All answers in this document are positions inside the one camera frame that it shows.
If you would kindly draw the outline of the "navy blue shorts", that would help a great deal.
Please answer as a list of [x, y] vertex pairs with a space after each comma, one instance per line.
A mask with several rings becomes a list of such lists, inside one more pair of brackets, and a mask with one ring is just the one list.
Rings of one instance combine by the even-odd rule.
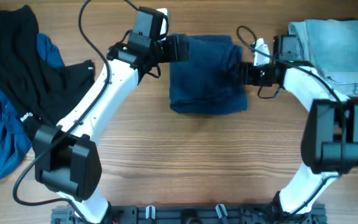
[[236, 66], [243, 48], [229, 35], [177, 35], [188, 59], [170, 64], [170, 108], [177, 113], [224, 115], [247, 110]]

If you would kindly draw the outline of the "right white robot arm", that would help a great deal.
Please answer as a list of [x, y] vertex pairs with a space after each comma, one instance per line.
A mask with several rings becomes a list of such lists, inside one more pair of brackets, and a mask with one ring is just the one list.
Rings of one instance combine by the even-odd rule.
[[245, 85], [278, 85], [294, 95], [308, 111], [301, 140], [302, 163], [289, 184], [277, 192], [273, 219], [290, 220], [309, 214], [316, 199], [344, 174], [358, 167], [358, 100], [352, 100], [325, 82], [316, 67], [298, 57], [295, 36], [270, 54], [263, 39], [244, 43], [254, 62], [242, 62], [239, 75]]

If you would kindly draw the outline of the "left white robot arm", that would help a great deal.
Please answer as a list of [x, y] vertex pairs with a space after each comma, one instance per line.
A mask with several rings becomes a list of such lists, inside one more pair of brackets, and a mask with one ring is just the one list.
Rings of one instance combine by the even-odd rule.
[[35, 179], [69, 204], [75, 223], [113, 222], [111, 204], [98, 188], [100, 137], [144, 75], [185, 57], [178, 38], [168, 34], [168, 9], [136, 10], [134, 27], [108, 48], [99, 77], [80, 102], [56, 126], [43, 125], [35, 135]]

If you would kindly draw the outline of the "folded light blue jeans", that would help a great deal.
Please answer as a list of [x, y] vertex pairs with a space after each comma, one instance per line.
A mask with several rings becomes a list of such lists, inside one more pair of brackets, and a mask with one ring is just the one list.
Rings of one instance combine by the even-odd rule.
[[358, 97], [358, 20], [290, 22], [288, 33], [297, 37], [301, 58], [311, 62], [327, 83]]

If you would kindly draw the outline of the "black garment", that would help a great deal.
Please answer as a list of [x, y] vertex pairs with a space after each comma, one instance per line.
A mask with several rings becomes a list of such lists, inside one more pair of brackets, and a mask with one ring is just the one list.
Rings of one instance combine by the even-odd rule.
[[37, 50], [39, 25], [28, 5], [0, 11], [0, 89], [33, 139], [41, 125], [56, 125], [94, 83], [91, 60], [54, 68]]

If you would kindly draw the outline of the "teal blue garment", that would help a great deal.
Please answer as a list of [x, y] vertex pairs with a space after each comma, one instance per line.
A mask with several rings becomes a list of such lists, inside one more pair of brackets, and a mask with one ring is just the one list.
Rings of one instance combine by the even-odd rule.
[[0, 180], [18, 168], [31, 147], [16, 109], [0, 90]]

